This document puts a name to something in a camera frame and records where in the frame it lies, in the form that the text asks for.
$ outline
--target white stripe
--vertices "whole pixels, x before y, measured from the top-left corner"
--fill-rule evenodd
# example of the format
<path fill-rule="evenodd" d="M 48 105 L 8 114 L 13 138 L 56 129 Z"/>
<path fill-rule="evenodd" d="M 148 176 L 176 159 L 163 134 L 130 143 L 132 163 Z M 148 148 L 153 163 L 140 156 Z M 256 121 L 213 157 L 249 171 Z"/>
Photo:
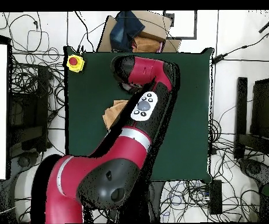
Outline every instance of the white stripe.
<path fill-rule="evenodd" d="M 129 137 L 138 141 L 142 146 L 145 147 L 146 151 L 148 151 L 151 145 L 150 140 L 143 133 L 135 129 L 123 128 L 120 137 Z"/>
<path fill-rule="evenodd" d="M 64 168 L 65 168 L 66 164 L 67 164 L 73 157 L 74 157 L 74 156 L 70 156 L 70 157 L 68 157 L 68 158 L 62 163 L 62 165 L 61 165 L 61 167 L 60 167 L 60 169 L 59 169 L 59 171 L 58 171 L 58 173 L 57 173 L 57 188 L 58 188 L 58 190 L 60 191 L 60 193 L 61 193 L 62 195 L 64 195 L 64 196 L 65 196 L 65 194 L 64 194 L 64 192 L 63 192 L 63 190 L 62 190 L 62 185 L 61 185 L 62 171 L 64 171 Z"/>

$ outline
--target power strip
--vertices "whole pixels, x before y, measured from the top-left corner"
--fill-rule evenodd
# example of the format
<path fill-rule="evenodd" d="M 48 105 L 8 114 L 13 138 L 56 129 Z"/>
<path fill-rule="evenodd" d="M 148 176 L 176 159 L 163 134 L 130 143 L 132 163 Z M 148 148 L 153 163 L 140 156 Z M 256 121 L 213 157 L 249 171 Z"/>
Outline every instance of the power strip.
<path fill-rule="evenodd" d="M 210 215 L 222 214 L 222 181 L 212 180 L 209 185 L 209 212 Z"/>

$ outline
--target white cable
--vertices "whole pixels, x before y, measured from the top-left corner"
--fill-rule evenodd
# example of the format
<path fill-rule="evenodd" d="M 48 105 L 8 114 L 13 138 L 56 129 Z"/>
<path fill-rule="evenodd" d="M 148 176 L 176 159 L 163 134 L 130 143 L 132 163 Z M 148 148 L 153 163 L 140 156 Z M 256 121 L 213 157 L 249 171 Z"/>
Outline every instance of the white cable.
<path fill-rule="evenodd" d="M 5 211 L 0 212 L 0 214 L 3 214 L 3 213 L 8 212 L 8 211 L 11 211 L 11 210 L 13 210 L 13 209 L 15 209 L 15 208 L 16 208 L 16 206 L 14 206 L 14 207 L 11 208 L 11 209 L 6 209 Z"/>

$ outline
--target white control panel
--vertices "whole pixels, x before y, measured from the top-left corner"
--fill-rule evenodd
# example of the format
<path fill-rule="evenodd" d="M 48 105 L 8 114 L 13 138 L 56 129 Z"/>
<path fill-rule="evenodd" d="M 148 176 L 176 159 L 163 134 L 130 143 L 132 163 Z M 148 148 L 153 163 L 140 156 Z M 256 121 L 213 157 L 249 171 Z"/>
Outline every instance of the white control panel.
<path fill-rule="evenodd" d="M 158 97 L 154 92 L 146 92 L 142 95 L 139 102 L 135 105 L 131 118 L 135 121 L 146 121 L 150 118 Z"/>

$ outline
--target control button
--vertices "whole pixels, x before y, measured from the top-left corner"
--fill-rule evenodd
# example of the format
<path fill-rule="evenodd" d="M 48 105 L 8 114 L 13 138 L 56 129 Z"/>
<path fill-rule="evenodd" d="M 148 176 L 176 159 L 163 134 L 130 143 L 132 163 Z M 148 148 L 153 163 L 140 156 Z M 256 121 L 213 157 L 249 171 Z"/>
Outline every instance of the control button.
<path fill-rule="evenodd" d="M 139 102 L 138 104 L 137 104 L 137 108 L 139 109 L 139 110 L 141 110 L 141 111 L 148 111 L 150 108 L 151 108 L 151 106 L 150 106 L 150 104 L 146 101 L 141 101 L 141 102 Z"/>
<path fill-rule="evenodd" d="M 70 58 L 69 59 L 69 64 L 71 65 L 76 65 L 78 62 L 77 62 L 77 59 L 76 58 Z"/>

